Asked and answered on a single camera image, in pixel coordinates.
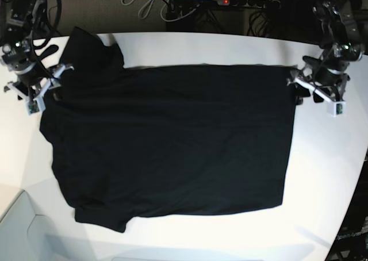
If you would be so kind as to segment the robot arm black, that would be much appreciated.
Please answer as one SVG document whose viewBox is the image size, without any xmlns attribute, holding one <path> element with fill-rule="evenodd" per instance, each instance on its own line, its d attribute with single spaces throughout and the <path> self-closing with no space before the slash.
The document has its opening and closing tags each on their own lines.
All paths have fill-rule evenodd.
<svg viewBox="0 0 368 261">
<path fill-rule="evenodd" d="M 350 0 L 313 0 L 312 9 L 321 22 L 322 53 L 319 58 L 304 56 L 304 67 L 292 69 L 287 84 L 299 90 L 296 104 L 313 97 L 315 103 L 326 102 L 327 112 L 336 117 L 346 112 L 346 70 L 361 60 L 365 46 Z"/>
<path fill-rule="evenodd" d="M 57 64 L 46 68 L 42 61 L 56 53 L 50 44 L 61 18 L 61 0 L 10 0 L 9 14 L 3 18 L 1 64 L 17 76 L 4 91 L 13 91 L 23 100 L 27 112 L 45 110 L 44 95 L 60 86 L 62 73 L 72 64 Z"/>
</svg>

